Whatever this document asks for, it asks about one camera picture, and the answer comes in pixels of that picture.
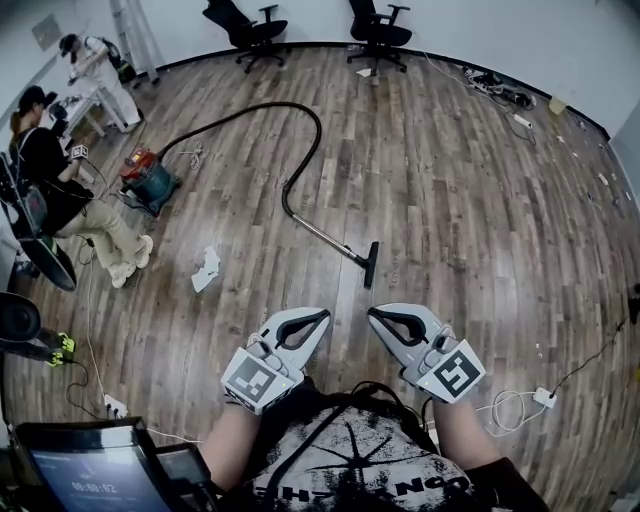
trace office chair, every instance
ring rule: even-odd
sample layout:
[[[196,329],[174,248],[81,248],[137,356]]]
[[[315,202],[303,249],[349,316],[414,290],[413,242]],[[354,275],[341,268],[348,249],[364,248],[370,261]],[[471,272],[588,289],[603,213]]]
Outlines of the office chair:
[[[275,55],[278,47],[272,43],[272,39],[287,27],[287,21],[271,21],[271,11],[278,7],[270,5],[260,9],[264,11],[266,23],[257,24],[257,21],[249,21],[235,6],[232,0],[210,0],[209,7],[202,11],[208,19],[221,26],[229,34],[229,42],[240,50],[251,49],[248,53],[240,55],[236,62],[240,64],[242,59],[253,57],[244,72],[249,73],[253,65],[263,57],[270,57],[278,61],[280,66],[284,60]]]
[[[397,53],[392,52],[398,46],[404,46],[411,39],[412,32],[406,28],[396,27],[394,23],[400,11],[409,11],[409,7],[389,4],[393,9],[391,16],[388,14],[376,13],[373,0],[349,0],[355,19],[351,25],[351,36],[356,41],[367,41],[365,50],[358,54],[347,57],[347,63],[351,64],[353,59],[373,57],[376,59],[375,66],[371,70],[372,75],[378,71],[380,59],[393,62],[400,67],[402,73],[407,72],[405,66]]]

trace white wall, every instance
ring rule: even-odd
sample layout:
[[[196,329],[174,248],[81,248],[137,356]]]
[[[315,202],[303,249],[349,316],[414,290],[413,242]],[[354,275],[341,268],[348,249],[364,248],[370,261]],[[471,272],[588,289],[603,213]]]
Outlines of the white wall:
[[[640,102],[610,144],[627,175],[636,203],[640,203]]]
[[[0,151],[9,141],[8,114],[21,92],[31,84],[64,96],[68,88],[67,63],[55,44],[43,52],[31,29],[49,14],[55,15],[62,34],[86,33],[116,39],[106,0],[18,0],[0,13]]]
[[[205,0],[141,0],[170,64],[231,48]],[[286,40],[351,41],[347,0],[278,0]],[[376,0],[379,12],[388,1]],[[621,0],[400,0],[414,50],[485,66],[556,95],[614,135],[640,98],[640,20]],[[262,20],[267,0],[236,0]]]

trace ladder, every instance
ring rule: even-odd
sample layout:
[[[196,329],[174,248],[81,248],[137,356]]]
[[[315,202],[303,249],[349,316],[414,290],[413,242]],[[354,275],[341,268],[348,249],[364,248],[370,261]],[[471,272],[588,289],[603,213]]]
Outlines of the ladder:
[[[146,71],[151,82],[154,85],[157,84],[160,77],[153,65],[149,48],[144,37],[142,37],[142,27],[146,27],[147,24],[139,0],[109,0],[109,4],[118,34],[118,46],[122,57],[136,67],[136,71]],[[140,82],[136,78],[133,82],[133,87],[136,88],[139,85]]]

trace device screen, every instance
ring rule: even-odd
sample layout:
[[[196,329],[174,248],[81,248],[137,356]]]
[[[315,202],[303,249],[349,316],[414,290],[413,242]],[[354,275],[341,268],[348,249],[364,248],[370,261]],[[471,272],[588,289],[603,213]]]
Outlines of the device screen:
[[[31,455],[68,512],[171,512],[145,472],[138,447]]]

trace black shirt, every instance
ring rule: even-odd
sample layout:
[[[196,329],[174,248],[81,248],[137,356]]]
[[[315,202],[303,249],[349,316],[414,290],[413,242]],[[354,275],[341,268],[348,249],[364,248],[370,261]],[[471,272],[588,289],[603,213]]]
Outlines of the black shirt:
[[[93,194],[77,181],[62,182],[58,179],[69,165],[69,160],[64,156],[60,142],[51,130],[36,128],[30,133],[23,132],[20,134],[18,147],[23,141],[20,155],[14,154],[12,158],[16,163],[20,159],[20,173],[32,179],[42,192],[48,210],[42,231],[55,235],[82,211],[93,199]]]
[[[462,471],[438,454],[411,413],[375,399],[335,418],[282,476],[275,502],[264,503],[274,472],[345,399],[352,400],[305,393],[267,411],[248,480],[222,497],[220,510],[548,512],[508,459]]]

